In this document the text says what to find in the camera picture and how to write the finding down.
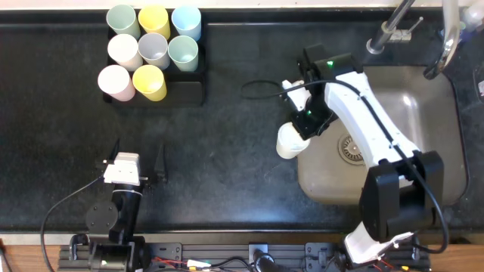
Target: stainless steel sink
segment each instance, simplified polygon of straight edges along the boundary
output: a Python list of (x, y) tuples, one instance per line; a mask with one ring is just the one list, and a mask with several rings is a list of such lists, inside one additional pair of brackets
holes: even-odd
[[(454, 89), (444, 75), (427, 80), (423, 71), (419, 66), (365, 67), (375, 96), (402, 133), (423, 152), (436, 150), (442, 157), (443, 202), (450, 204), (467, 183)], [(298, 155), (299, 184), (322, 203), (358, 203), (366, 174), (358, 147), (340, 120)]]

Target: sink drain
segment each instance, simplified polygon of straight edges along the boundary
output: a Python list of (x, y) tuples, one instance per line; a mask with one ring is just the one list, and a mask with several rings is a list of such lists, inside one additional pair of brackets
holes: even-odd
[(338, 140), (338, 151), (342, 159), (353, 165), (363, 165), (363, 156), (360, 149), (356, 146), (353, 138), (345, 134)]

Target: cup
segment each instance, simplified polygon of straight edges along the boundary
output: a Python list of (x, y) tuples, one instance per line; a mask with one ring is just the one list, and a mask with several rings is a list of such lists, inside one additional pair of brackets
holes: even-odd
[(119, 101), (128, 101), (135, 96), (135, 87), (129, 73), (119, 65), (105, 67), (98, 77), (99, 88)]
[(106, 21), (117, 34), (128, 34), (139, 39), (141, 32), (135, 10), (128, 5), (117, 5), (106, 14)]
[(169, 66), (168, 42), (163, 35), (148, 33), (138, 42), (138, 52), (147, 63), (161, 70)]
[(138, 42), (128, 34), (114, 36), (107, 44), (107, 53), (119, 65), (133, 72), (143, 65), (143, 59), (138, 53)]
[(304, 141), (292, 122), (287, 122), (279, 128), (276, 150), (283, 159), (292, 159), (301, 153), (311, 143), (311, 139)]
[(166, 83), (163, 72), (154, 65), (143, 65), (133, 74), (133, 84), (136, 90), (147, 99), (160, 101), (166, 96)]
[(193, 72), (198, 67), (198, 45), (188, 36), (178, 36), (168, 45), (168, 55), (182, 72)]
[(198, 41), (202, 35), (202, 14), (196, 7), (176, 8), (172, 13), (172, 23), (178, 34)]
[(169, 39), (168, 12), (162, 5), (148, 5), (142, 8), (138, 20), (146, 33), (158, 33)]

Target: wooden surface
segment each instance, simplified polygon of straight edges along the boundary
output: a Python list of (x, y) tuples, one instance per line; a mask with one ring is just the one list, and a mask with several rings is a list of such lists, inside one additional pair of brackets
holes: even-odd
[[(40, 246), (6, 246), (5, 249), (13, 272), (48, 272)], [(47, 246), (54, 269), (57, 268), (60, 249), (60, 246)], [(484, 246), (450, 245), (444, 253), (432, 255), (431, 261), (434, 272), (484, 271)]]

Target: faucet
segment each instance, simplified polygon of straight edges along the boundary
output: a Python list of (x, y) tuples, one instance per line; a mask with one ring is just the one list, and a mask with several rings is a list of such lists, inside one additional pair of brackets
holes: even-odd
[[(396, 26), (400, 23), (403, 16), (407, 13), (408, 9), (414, 4), (415, 0), (403, 0), (402, 3), (395, 9), (392, 16), (388, 21), (383, 22), (380, 29), (373, 39), (368, 40), (367, 49), (372, 54), (380, 54), (385, 49), (387, 42), (394, 42), (398, 30)], [(452, 56), (455, 53), (455, 49), (459, 43), (459, 36), (461, 34), (461, 22), (459, 18), (459, 4), (458, 0), (442, 0), (442, 12), (444, 15), (444, 40), (442, 50), (440, 51), (439, 58), (432, 64), (430, 64), (423, 76), (426, 79), (434, 79), (439, 75), (447, 64), (451, 61)], [(414, 24), (409, 30), (400, 30), (400, 34), (397, 35), (398, 42), (408, 42), (411, 37), (411, 31), (422, 21), (422, 18)]]

